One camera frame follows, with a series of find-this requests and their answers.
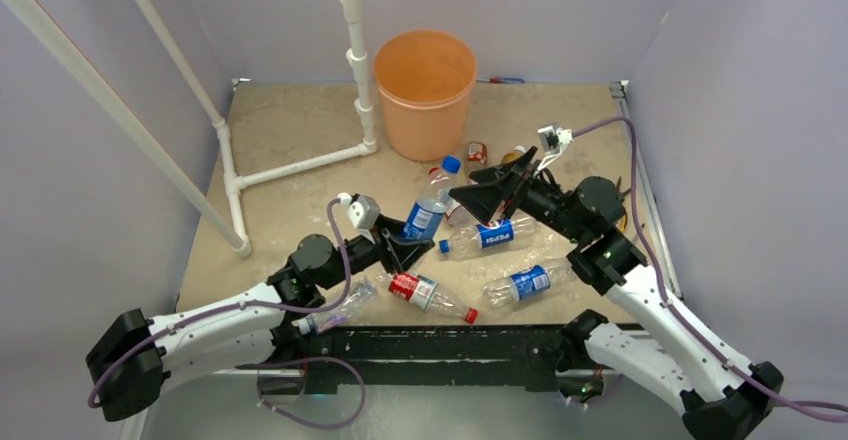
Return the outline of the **blue label water bottle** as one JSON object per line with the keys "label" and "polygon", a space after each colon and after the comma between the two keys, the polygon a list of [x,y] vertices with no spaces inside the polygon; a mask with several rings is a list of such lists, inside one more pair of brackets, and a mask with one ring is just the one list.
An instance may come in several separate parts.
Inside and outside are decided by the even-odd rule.
{"label": "blue label water bottle", "polygon": [[458,174],[461,162],[452,155],[445,156],[438,166],[440,173],[435,180],[430,176],[421,190],[406,219],[404,233],[409,239],[433,239],[446,212],[442,195],[454,188],[454,181],[449,174]]}

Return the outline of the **large Pepsi bottle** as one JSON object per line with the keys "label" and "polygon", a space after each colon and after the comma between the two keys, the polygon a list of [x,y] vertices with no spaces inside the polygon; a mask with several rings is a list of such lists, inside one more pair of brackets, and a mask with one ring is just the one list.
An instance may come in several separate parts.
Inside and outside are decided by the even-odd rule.
{"label": "large Pepsi bottle", "polygon": [[493,220],[462,227],[438,242],[439,252],[450,260],[466,260],[517,251],[532,245],[539,224],[529,216]]}

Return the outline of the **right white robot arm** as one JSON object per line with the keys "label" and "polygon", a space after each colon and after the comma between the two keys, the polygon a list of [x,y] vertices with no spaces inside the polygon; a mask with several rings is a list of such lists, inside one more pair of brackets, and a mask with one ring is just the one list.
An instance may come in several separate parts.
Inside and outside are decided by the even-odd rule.
{"label": "right white robot arm", "polygon": [[451,198],[482,223],[521,211],[569,240],[572,272],[657,344],[631,345],[620,328],[586,310],[562,330],[561,368],[593,361],[619,371],[675,410],[695,439],[746,438],[775,408],[782,373],[753,363],[671,294],[660,270],[618,229],[625,209],[614,182],[590,176],[564,191],[537,174],[535,153],[474,172]]}

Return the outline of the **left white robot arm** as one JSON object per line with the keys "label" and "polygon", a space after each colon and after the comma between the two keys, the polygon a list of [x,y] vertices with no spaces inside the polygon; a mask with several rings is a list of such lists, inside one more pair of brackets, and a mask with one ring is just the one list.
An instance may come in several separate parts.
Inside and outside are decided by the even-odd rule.
{"label": "left white robot arm", "polygon": [[404,239],[402,230],[402,222],[379,216],[367,233],[339,245],[308,235],[280,270],[233,297],[183,313],[118,315],[85,357],[93,381],[88,406],[116,422],[145,410],[166,389],[218,370],[264,362],[289,367],[298,342],[284,330],[326,308],[322,290],[347,286],[373,265],[405,272],[434,248],[431,239]]}

